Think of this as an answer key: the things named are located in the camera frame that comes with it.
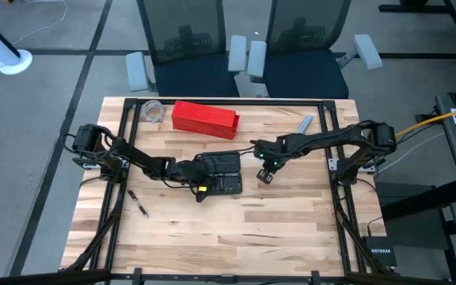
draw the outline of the red block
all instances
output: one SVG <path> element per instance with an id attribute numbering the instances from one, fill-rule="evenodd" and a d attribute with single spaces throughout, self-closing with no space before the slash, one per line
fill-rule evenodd
<path id="1" fill-rule="evenodd" d="M 233 139 L 239 115 L 233 110 L 177 101 L 172 111 L 173 128 Z"/>

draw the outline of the mesh chair back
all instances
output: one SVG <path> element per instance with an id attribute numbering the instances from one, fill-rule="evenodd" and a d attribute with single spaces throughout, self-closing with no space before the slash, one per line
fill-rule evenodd
<path id="1" fill-rule="evenodd" d="M 268 54 L 329 49 L 339 38 L 351 0 L 272 0 Z"/>
<path id="2" fill-rule="evenodd" d="M 226 52 L 222 0 L 138 0 L 154 65 Z"/>

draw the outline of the white stand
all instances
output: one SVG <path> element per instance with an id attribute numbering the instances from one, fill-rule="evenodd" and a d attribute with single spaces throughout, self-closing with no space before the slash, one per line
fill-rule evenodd
<path id="1" fill-rule="evenodd" d="M 17 50 L 0 34 L 0 71 L 6 75 L 19 74 L 32 63 L 29 51 Z"/>
<path id="2" fill-rule="evenodd" d="M 20 61 L 17 64 L 7 65 L 0 61 L 0 72 L 4 75 L 15 75 L 28 69 L 32 63 L 32 54 L 26 50 L 17 50 L 21 55 Z"/>

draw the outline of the gray armrest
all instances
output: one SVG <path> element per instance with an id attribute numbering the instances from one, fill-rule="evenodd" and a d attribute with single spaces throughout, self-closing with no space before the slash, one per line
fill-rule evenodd
<path id="1" fill-rule="evenodd" d="M 228 71 L 240 72 L 245 70 L 247 38 L 245 36 L 231 36 L 228 55 Z"/>
<path id="2" fill-rule="evenodd" d="M 154 84 L 147 76 L 146 63 L 142 52 L 138 51 L 126 55 L 126 68 L 131 91 L 154 90 Z"/>
<path id="3" fill-rule="evenodd" d="M 355 47 L 368 70 L 383 67 L 383 61 L 369 35 L 355 35 Z"/>
<path id="4" fill-rule="evenodd" d="M 247 75 L 262 78 L 265 69 L 265 57 L 267 56 L 267 43 L 264 41 L 252 41 L 249 49 L 249 61 L 247 63 Z"/>

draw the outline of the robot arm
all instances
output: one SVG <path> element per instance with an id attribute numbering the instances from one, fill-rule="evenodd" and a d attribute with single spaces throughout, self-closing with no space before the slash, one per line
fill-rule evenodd
<path id="1" fill-rule="evenodd" d="M 81 167 L 85 163 L 98 164 L 102 179 L 114 183 L 122 182 L 127 176 L 126 162 L 138 166 L 146 176 L 156 181 L 201 185 L 207 179 L 207 165 L 203 161 L 176 162 L 175 158 L 151 157 L 113 135 L 106 127 L 94 124 L 80 126 L 68 150 L 79 155 L 79 158 L 74 158 L 75 163 Z"/>
<path id="2" fill-rule="evenodd" d="M 259 139 L 251 143 L 254 144 L 254 156 L 264 160 L 257 177 L 266 184 L 272 182 L 272 174 L 282 169 L 290 159 L 301 158 L 313 150 L 343 145 L 359 146 L 359 149 L 351 157 L 337 162 L 334 175 L 341 184 L 354 184 L 360 167 L 397 149 L 393 128 L 374 121 L 315 135 L 289 134 L 278 137 L 275 142 Z"/>

